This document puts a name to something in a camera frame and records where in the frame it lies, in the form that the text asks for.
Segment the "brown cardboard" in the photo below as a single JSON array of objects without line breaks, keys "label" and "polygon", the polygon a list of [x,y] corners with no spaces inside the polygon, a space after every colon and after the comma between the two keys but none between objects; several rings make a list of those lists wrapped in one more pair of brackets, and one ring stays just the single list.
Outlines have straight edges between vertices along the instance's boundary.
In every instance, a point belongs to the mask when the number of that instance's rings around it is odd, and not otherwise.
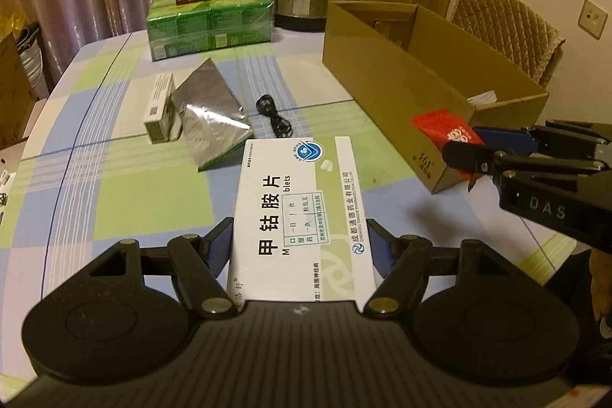
[{"label": "brown cardboard", "polygon": [[[323,64],[431,192],[462,177],[412,118],[448,109],[472,126],[520,128],[535,123],[549,97],[503,55],[417,5],[330,2]],[[489,90],[498,102],[467,102]]]},{"label": "brown cardboard", "polygon": [[0,42],[0,148],[21,140],[35,103],[10,34]]}]

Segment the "person's hand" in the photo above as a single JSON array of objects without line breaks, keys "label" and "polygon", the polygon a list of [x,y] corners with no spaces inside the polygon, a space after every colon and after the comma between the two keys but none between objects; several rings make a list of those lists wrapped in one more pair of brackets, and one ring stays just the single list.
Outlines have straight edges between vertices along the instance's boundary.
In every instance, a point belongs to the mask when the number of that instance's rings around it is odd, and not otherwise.
[{"label": "person's hand", "polygon": [[589,269],[591,281],[591,299],[595,319],[612,314],[612,254],[591,250]]}]

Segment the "plaid tablecloth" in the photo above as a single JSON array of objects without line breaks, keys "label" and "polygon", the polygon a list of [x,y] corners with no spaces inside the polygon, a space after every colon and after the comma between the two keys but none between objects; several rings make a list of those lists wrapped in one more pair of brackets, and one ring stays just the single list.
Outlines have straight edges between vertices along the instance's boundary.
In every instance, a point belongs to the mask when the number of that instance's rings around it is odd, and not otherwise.
[{"label": "plaid tablecloth", "polygon": [[[441,246],[478,238],[538,280],[553,273],[572,241],[502,212],[486,179],[469,195],[465,185],[430,195],[322,65],[322,45],[322,34],[279,30],[269,44],[152,63],[142,31],[81,49],[28,140],[0,225],[1,374],[34,376],[20,339],[25,315],[118,239],[163,245],[186,232],[205,234],[233,215],[242,152],[197,173],[183,138],[151,145],[142,124],[155,75],[172,71],[179,85],[207,57],[246,106],[257,137],[273,137],[255,110],[264,93],[273,95],[295,137],[350,136],[366,215],[391,233]],[[429,292],[452,284],[432,281]],[[169,278],[147,283],[173,294]]]}]

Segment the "yellow plastic bag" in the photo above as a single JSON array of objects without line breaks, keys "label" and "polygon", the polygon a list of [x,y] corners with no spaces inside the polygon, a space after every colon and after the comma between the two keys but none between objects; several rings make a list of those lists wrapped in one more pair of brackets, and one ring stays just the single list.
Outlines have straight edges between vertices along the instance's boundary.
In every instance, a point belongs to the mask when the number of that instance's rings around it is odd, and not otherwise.
[{"label": "yellow plastic bag", "polygon": [[0,41],[12,33],[15,42],[19,39],[19,35],[26,24],[26,14],[23,12],[13,13],[10,18],[0,16]]}]

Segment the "green tissue package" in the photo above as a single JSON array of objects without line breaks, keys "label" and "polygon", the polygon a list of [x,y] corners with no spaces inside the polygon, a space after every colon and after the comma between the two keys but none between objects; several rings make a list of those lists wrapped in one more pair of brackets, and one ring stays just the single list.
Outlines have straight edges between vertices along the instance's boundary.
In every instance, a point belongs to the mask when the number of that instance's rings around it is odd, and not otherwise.
[{"label": "green tissue package", "polygon": [[152,0],[146,19],[151,58],[269,42],[272,5],[272,0],[208,0],[182,6],[176,0]]}]

